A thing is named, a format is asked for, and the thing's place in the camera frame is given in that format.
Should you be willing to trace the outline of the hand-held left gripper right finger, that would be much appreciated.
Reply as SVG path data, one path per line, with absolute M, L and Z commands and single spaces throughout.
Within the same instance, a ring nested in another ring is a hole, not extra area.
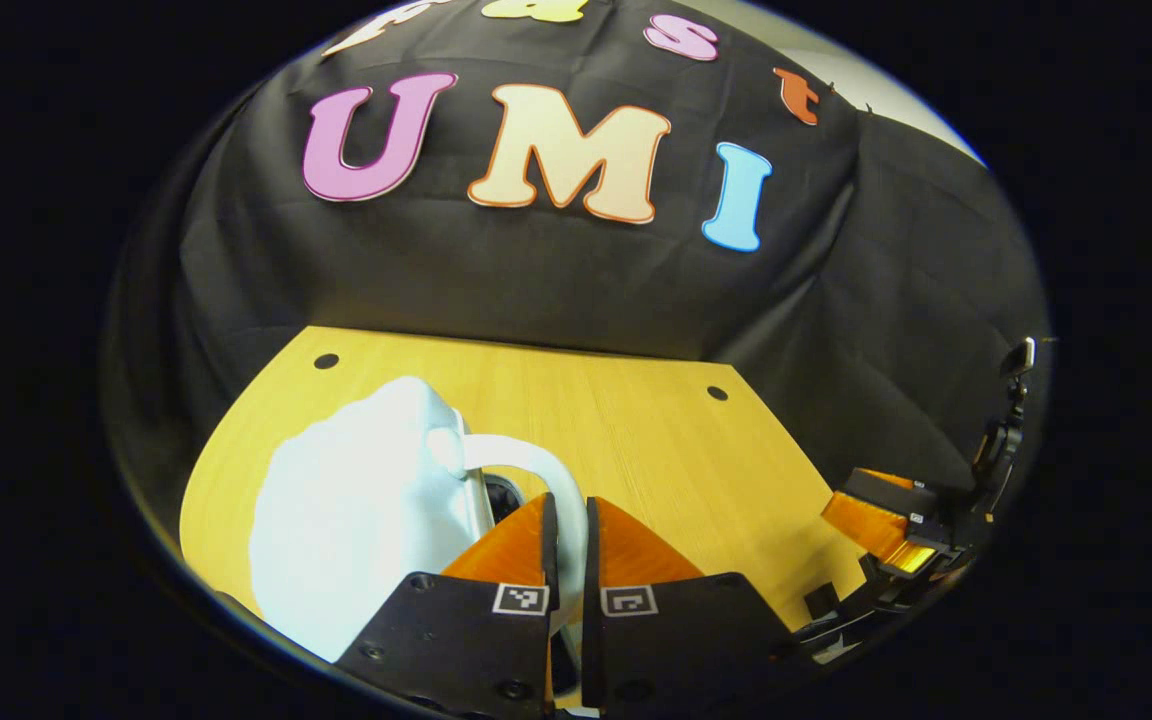
M 582 702 L 602 717 L 759 717 L 799 643 L 744 574 L 707 574 L 607 498 L 588 501 Z

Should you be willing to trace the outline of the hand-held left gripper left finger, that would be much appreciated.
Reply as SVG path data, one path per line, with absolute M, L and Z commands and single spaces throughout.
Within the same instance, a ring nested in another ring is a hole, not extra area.
M 550 719 L 559 589 L 556 501 L 536 497 L 444 573 L 399 579 L 338 667 L 444 717 Z

